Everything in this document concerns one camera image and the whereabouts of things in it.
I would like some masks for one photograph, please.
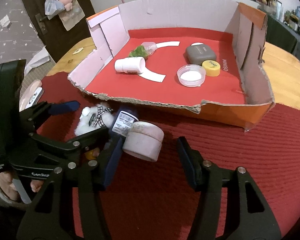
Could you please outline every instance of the clear plastic container lid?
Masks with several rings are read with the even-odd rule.
[[[200,87],[206,79],[206,70],[199,65],[185,65],[178,72],[180,83],[186,87]]]

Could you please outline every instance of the white curved paper strip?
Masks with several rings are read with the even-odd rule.
[[[179,46],[180,41],[167,41],[167,42],[161,42],[157,43],[157,48],[162,48],[162,47],[167,47],[167,46]],[[155,81],[155,82],[162,82],[166,75],[161,75],[155,72],[150,71],[149,69],[146,68],[146,70],[142,73],[139,74],[140,77],[143,77],[145,79]]]

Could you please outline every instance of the barcode label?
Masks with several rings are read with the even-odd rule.
[[[127,114],[124,114],[124,113],[120,113],[119,114],[119,118],[123,118],[125,120],[127,120],[128,122],[133,122],[134,121],[134,118],[128,116]]]
[[[134,121],[138,121],[138,119],[127,112],[121,111],[113,125],[112,131],[126,137]]]

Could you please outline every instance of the white round container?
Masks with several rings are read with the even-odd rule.
[[[117,72],[142,74],[146,70],[146,61],[143,57],[126,57],[114,63]]]
[[[185,65],[179,68],[177,76],[186,87],[200,87],[206,79],[206,70],[199,65]]]
[[[133,123],[122,150],[142,160],[156,162],[162,146],[163,131],[148,122]]]

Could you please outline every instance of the checkered ribbon bow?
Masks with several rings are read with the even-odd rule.
[[[103,106],[98,106],[98,114],[93,113],[90,120],[89,120],[89,126],[97,127],[99,125],[100,127],[106,126],[105,123],[102,120],[102,115],[104,113],[111,113],[113,111],[112,108],[103,108]]]

